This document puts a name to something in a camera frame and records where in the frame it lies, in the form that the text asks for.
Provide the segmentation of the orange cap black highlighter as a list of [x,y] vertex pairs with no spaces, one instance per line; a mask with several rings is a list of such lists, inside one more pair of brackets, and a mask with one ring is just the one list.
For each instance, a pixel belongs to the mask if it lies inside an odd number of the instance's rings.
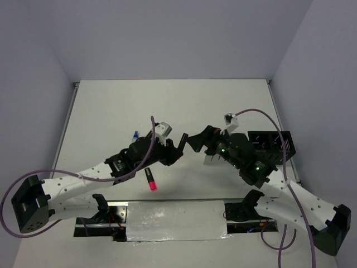
[[188,134],[186,133],[183,133],[182,134],[182,137],[180,139],[180,142],[178,144],[178,147],[177,149],[180,150],[180,151],[183,151],[184,148],[185,148],[185,145],[186,145],[186,142],[187,142],[187,139],[188,139]]

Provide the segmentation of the pink cap black highlighter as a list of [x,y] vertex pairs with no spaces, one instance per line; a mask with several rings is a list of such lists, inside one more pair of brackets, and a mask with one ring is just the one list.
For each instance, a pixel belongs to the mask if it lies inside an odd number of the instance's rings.
[[147,181],[148,181],[148,186],[150,188],[151,191],[155,191],[157,190],[157,185],[156,182],[154,180],[153,174],[151,172],[151,169],[149,167],[145,168],[144,170]]

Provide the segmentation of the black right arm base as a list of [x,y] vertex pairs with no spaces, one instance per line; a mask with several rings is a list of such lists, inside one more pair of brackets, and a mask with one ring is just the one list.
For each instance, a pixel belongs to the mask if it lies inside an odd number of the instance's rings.
[[225,203],[223,217],[227,221],[247,222],[247,221],[268,221],[271,218],[260,216],[252,206],[246,206],[242,202]]

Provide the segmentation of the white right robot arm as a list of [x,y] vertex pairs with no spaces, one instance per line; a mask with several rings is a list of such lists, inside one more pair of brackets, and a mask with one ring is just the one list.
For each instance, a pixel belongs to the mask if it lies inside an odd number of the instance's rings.
[[258,153],[243,133],[221,132],[207,126],[202,133],[187,139],[195,152],[206,147],[208,155],[219,155],[239,170],[244,182],[253,187],[241,203],[226,208],[231,221],[267,217],[311,234],[313,245],[336,256],[351,225],[351,210],[335,206],[313,195]]

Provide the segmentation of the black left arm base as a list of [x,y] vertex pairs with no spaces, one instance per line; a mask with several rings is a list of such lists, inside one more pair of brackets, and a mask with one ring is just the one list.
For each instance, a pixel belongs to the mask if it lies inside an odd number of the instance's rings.
[[73,236],[106,237],[111,238],[112,241],[126,242],[128,204],[128,202],[109,202],[109,214],[99,222],[89,218],[77,218]]

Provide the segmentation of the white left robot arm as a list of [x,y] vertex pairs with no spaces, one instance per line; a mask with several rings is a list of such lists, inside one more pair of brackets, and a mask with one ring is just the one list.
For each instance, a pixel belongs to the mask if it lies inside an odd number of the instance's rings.
[[26,175],[11,199],[21,236],[33,237],[34,231],[62,219],[106,221],[108,203],[94,191],[131,180],[157,162],[171,166],[183,156],[187,137],[183,134],[178,146],[161,135],[140,137],[120,153],[78,173],[61,171],[60,177],[52,179],[40,179],[37,172]]

